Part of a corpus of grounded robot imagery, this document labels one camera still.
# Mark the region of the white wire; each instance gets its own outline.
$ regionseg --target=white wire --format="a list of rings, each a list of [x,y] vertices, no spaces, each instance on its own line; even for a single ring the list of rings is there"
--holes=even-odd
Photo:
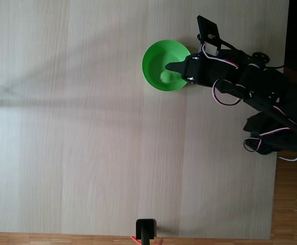
[[[278,157],[278,158],[280,158],[282,160],[286,160],[288,162],[296,162],[297,161],[297,157],[295,159],[288,159],[288,158],[284,158],[284,157]]]
[[[228,81],[228,80],[226,80],[226,79],[217,79],[217,80],[213,83],[213,86],[212,86],[212,97],[214,98],[214,100],[215,100],[219,105],[222,105],[222,106],[234,106],[234,105],[237,105],[239,102],[242,101],[242,99],[237,98],[236,101],[235,101],[234,103],[232,103],[232,104],[226,104],[226,103],[221,102],[221,101],[217,98],[216,93],[215,93],[215,85],[216,85],[216,83],[217,83],[219,80],[223,80],[223,81],[226,81],[226,82],[232,84],[232,82],[230,82],[230,81]]]
[[[265,135],[269,135],[269,134],[274,134],[276,132],[280,132],[280,131],[283,131],[283,130],[289,130],[290,128],[280,128],[280,129],[275,129],[275,130],[272,130],[270,132],[266,132],[266,133],[263,133],[263,134],[260,134],[260,136],[265,136]]]
[[[205,42],[205,43],[203,44],[203,46],[202,46],[202,52],[203,52],[203,54],[206,56],[206,58],[208,58],[208,59],[210,59],[210,60],[218,60],[218,61],[227,63],[228,65],[232,65],[232,66],[234,66],[236,69],[239,68],[238,65],[236,65],[236,64],[234,64],[234,63],[232,63],[232,62],[229,62],[228,60],[223,60],[223,59],[219,59],[219,58],[215,58],[215,57],[210,57],[210,56],[208,56],[207,53],[205,52],[205,46],[206,46],[206,42]]]

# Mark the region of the green bowl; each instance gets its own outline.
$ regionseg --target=green bowl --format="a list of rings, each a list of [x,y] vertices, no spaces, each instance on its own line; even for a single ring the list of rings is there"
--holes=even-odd
[[[167,70],[165,65],[184,61],[188,55],[190,55],[189,50],[180,42],[162,40],[154,43],[143,57],[142,70],[145,79],[162,91],[181,89],[187,82],[181,79],[179,73]]]

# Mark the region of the cable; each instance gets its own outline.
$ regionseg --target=cable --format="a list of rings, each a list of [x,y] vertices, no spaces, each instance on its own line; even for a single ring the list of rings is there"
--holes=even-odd
[[[258,143],[258,145],[257,145],[257,147],[256,147],[255,150],[251,151],[251,150],[249,150],[249,149],[246,148],[245,142],[246,142],[246,140],[248,140],[248,139],[256,139],[256,140],[259,140],[259,143]],[[257,150],[260,148],[261,143],[262,143],[262,139],[259,139],[259,138],[247,138],[247,139],[244,140],[243,143],[244,143],[244,148],[245,148],[246,151],[248,151],[248,152],[255,152],[255,151],[257,151]]]
[[[277,107],[277,106],[273,106],[273,108],[275,108],[277,111],[279,111],[281,114],[283,114],[284,116],[287,116],[286,115],[286,113],[284,113],[279,107]],[[291,120],[290,118],[288,118],[287,117],[287,119],[289,120],[289,121],[291,121],[292,123],[294,123],[294,124],[296,124],[297,125],[297,123],[295,123],[293,120]]]
[[[281,66],[266,66],[265,68],[266,69],[280,69],[280,68],[283,68],[285,67],[285,65],[281,65]]]
[[[135,237],[131,236],[130,238],[131,238],[134,242],[136,242],[138,245],[142,245],[142,243],[141,243],[139,240],[137,240]]]
[[[260,134],[260,136],[266,136],[266,135],[270,135],[270,134],[278,133],[278,132],[281,132],[281,131],[284,131],[284,130],[290,130],[290,128],[280,128],[280,129],[275,129],[275,130],[272,130],[272,131],[270,131],[270,132],[266,132],[266,133]]]
[[[278,158],[280,158],[282,160],[286,160],[288,162],[296,162],[297,161],[297,157],[295,159],[288,159],[288,158],[284,158],[284,157],[278,157]]]
[[[270,134],[274,134],[274,133],[278,133],[278,132],[281,132],[281,131],[284,131],[284,130],[290,130],[290,128],[280,128],[280,129],[275,129],[275,130],[272,130],[272,131],[269,131],[269,132],[260,134],[260,136],[263,137],[263,136],[270,135]],[[259,141],[259,143],[258,143],[258,145],[257,145],[257,147],[256,147],[255,150],[251,151],[251,150],[247,149],[247,147],[246,147],[246,145],[245,145],[245,142],[246,142],[246,140],[248,140],[248,139],[255,139],[255,140],[258,140],[258,141]],[[246,139],[244,140],[243,145],[244,145],[244,148],[245,148],[246,151],[248,151],[248,152],[256,152],[257,150],[260,149],[261,143],[262,143],[262,139],[260,139],[260,138],[252,138],[252,137],[250,137],[250,138],[246,138]]]
[[[213,86],[212,86],[212,96],[213,96],[214,100],[215,100],[218,104],[223,105],[223,106],[234,106],[234,105],[237,105],[239,102],[241,102],[242,99],[239,99],[239,98],[238,98],[233,104],[226,104],[226,103],[221,102],[221,101],[216,97],[216,94],[215,94],[215,85],[216,85],[216,83],[217,83],[218,81],[220,81],[220,80],[223,80],[223,81],[226,81],[226,82],[232,84],[232,82],[230,82],[230,81],[228,81],[228,80],[226,80],[226,79],[217,79],[217,80],[214,82]]]
[[[206,56],[206,58],[208,58],[208,59],[210,59],[210,60],[218,60],[218,61],[221,61],[221,62],[226,63],[226,64],[228,64],[228,65],[232,65],[232,66],[234,66],[236,69],[239,68],[239,65],[236,64],[236,63],[234,63],[234,62],[232,62],[232,61],[225,60],[225,59],[219,59],[219,58],[216,58],[216,57],[210,57],[210,56],[208,56],[207,53],[205,52],[205,47],[206,47],[206,42],[204,42],[204,44],[203,44],[203,46],[202,46],[202,52],[203,52],[203,54]]]
[[[139,240],[137,240],[134,236],[131,236],[130,238],[131,238],[134,242],[136,242],[138,245],[142,245],[142,243],[141,243]],[[163,242],[163,240],[161,239],[158,243],[156,243],[156,244],[154,244],[154,245],[161,245],[162,242]]]

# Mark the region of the light wood tabletop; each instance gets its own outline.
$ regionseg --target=light wood tabletop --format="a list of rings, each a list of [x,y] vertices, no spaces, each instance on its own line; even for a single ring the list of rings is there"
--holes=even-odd
[[[0,1],[0,231],[134,235],[155,218],[159,236],[268,239],[276,155],[242,147],[257,111],[156,90],[141,61],[162,39],[196,52],[202,15],[282,65],[288,2]]]

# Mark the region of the black bracket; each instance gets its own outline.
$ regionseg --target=black bracket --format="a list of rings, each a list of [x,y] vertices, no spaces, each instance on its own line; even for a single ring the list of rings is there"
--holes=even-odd
[[[136,221],[136,239],[142,240],[142,245],[150,245],[150,239],[157,235],[157,222],[152,218],[142,218]]]
[[[198,16],[197,21],[199,23],[200,33],[197,35],[197,38],[201,42],[207,42],[213,46],[217,47],[217,50],[221,49],[221,39],[219,35],[218,26],[216,23],[202,17]]]

